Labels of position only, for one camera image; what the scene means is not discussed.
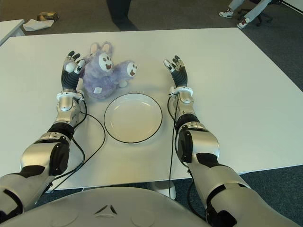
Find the stuffed toy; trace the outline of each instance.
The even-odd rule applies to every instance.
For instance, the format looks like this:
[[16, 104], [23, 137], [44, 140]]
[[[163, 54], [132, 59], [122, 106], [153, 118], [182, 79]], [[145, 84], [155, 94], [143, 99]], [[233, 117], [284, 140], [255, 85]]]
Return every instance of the stuffed toy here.
[[135, 77], [138, 66], [133, 61], [114, 66], [112, 53], [111, 43], [93, 43], [90, 54], [84, 58], [86, 65], [81, 77], [84, 91], [89, 97], [105, 99], [117, 88], [127, 86], [127, 81]]

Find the white sneaker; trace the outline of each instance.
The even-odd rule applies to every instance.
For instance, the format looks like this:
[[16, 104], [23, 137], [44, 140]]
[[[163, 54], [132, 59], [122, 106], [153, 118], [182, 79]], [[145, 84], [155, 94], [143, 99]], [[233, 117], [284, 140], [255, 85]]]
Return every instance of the white sneaker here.
[[230, 12], [229, 10], [226, 12], [220, 12], [219, 16], [226, 17], [226, 18], [232, 18], [233, 12]]
[[237, 24], [239, 29], [245, 28], [248, 23], [250, 22], [249, 18], [245, 18], [244, 20], [242, 20], [239, 24]]

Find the toy tag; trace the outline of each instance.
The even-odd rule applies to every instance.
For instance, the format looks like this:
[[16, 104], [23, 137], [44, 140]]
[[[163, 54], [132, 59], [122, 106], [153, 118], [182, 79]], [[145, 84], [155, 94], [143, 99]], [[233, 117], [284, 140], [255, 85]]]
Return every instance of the toy tag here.
[[95, 87], [94, 94], [100, 94], [102, 91], [101, 87]]

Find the plush toy ear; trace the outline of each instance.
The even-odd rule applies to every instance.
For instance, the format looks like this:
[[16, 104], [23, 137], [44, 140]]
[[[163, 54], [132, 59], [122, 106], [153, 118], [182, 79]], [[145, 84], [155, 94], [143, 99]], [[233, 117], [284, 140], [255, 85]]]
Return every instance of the plush toy ear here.
[[95, 53], [97, 50], [100, 50], [101, 46], [98, 43], [93, 43], [90, 45], [90, 54]]
[[112, 55], [113, 53], [113, 46], [110, 42], [105, 42], [102, 44], [101, 49], [106, 52], [108, 55]]

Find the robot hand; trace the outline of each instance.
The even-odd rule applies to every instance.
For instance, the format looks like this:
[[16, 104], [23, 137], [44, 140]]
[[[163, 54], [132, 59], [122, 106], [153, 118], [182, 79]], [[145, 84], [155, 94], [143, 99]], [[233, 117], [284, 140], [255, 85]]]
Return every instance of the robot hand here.
[[183, 61], [175, 55], [172, 59], [174, 63], [170, 63], [169, 60], [164, 60], [165, 67], [170, 71], [176, 87], [187, 86], [187, 73]]
[[79, 81], [79, 74], [81, 73], [82, 68], [85, 65], [84, 59], [75, 62], [80, 57], [80, 54], [74, 54], [75, 51], [71, 51], [65, 58], [63, 64], [61, 75], [63, 91], [76, 92], [77, 84]]

